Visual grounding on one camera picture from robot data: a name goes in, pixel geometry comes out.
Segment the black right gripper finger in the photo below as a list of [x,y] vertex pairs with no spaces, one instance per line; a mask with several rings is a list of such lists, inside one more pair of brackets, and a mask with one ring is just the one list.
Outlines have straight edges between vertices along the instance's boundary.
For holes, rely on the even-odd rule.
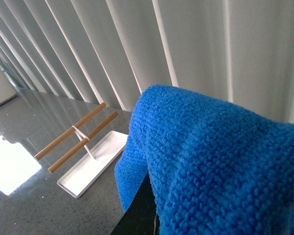
[[116,235],[158,235],[160,221],[147,174],[129,209],[115,226]]

